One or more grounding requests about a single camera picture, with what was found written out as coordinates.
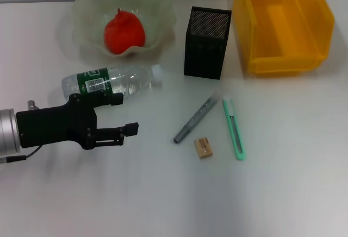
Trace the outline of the clear bottle with green label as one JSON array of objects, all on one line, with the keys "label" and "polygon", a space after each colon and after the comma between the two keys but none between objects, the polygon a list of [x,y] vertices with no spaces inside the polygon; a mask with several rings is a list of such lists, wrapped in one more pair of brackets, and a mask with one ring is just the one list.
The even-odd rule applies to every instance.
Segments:
[{"label": "clear bottle with green label", "polygon": [[163,73],[160,65],[100,68],[65,77],[62,90],[65,98],[73,93],[86,95],[103,90],[108,93],[122,93],[127,98],[153,86],[161,86]]}]

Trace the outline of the black mesh pen holder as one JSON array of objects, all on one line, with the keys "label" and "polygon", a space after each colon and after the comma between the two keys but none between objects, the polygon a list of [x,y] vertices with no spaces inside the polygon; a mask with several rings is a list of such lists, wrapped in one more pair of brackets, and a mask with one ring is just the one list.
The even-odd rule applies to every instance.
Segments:
[{"label": "black mesh pen holder", "polygon": [[192,7],[185,36],[184,75],[219,80],[232,12]]}]

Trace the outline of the beige eraser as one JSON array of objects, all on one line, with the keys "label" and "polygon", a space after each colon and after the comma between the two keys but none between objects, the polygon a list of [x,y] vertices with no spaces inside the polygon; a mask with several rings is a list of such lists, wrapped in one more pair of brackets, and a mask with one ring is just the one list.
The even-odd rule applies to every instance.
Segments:
[{"label": "beige eraser", "polygon": [[211,157],[213,155],[211,145],[206,137],[196,139],[194,145],[200,159]]}]

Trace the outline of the red-orange fruit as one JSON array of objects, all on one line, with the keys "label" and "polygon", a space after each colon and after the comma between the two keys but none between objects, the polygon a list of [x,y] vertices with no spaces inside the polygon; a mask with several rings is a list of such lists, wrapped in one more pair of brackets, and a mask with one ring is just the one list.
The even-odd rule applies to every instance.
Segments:
[{"label": "red-orange fruit", "polygon": [[143,47],[145,37],[145,30],[140,20],[133,13],[120,8],[104,28],[105,46],[116,55],[124,53],[133,46]]}]

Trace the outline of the grey pen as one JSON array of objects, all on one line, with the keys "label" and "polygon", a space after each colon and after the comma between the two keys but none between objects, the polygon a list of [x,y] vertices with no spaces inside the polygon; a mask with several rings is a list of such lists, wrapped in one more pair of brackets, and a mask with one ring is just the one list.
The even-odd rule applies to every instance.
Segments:
[{"label": "grey pen", "polygon": [[179,133],[173,138],[174,143],[179,144],[187,137],[188,134],[201,122],[201,120],[211,111],[215,106],[219,93],[212,94],[199,108],[197,112],[190,118],[190,120],[183,126]]}]

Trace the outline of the mint green utility knife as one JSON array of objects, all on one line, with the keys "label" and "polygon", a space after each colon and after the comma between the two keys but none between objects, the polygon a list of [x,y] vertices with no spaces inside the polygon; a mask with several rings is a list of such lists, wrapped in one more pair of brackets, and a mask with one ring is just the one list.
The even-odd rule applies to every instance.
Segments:
[{"label": "mint green utility knife", "polygon": [[232,99],[229,97],[222,98],[222,105],[225,112],[229,133],[237,160],[245,159],[243,141],[240,135],[238,120],[234,111]]}]

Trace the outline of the yellow plastic bin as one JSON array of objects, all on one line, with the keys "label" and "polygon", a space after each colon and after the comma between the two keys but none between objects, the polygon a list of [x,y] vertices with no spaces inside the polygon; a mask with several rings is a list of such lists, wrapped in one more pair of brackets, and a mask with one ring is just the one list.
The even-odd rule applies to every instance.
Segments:
[{"label": "yellow plastic bin", "polygon": [[328,57],[334,17],[325,0],[233,0],[232,16],[247,73],[298,74]]}]

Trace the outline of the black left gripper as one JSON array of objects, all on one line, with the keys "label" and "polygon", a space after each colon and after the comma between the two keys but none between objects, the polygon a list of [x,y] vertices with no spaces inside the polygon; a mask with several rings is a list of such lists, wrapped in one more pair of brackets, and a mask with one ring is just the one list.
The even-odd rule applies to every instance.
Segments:
[{"label": "black left gripper", "polygon": [[97,92],[90,96],[73,94],[64,105],[16,113],[20,144],[23,148],[73,141],[90,150],[122,146],[124,139],[138,134],[139,124],[117,128],[97,128],[95,107],[122,105],[123,93]]}]

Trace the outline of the pale green glass fruit bowl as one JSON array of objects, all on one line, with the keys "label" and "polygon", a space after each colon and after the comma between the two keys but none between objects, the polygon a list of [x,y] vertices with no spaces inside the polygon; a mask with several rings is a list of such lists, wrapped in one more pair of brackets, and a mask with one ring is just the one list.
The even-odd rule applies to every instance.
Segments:
[{"label": "pale green glass fruit bowl", "polygon": [[123,57],[161,46],[176,24],[173,0],[75,0],[71,11],[75,42],[115,58],[104,43],[104,30],[118,11],[135,15],[145,31],[144,45],[130,47]]}]

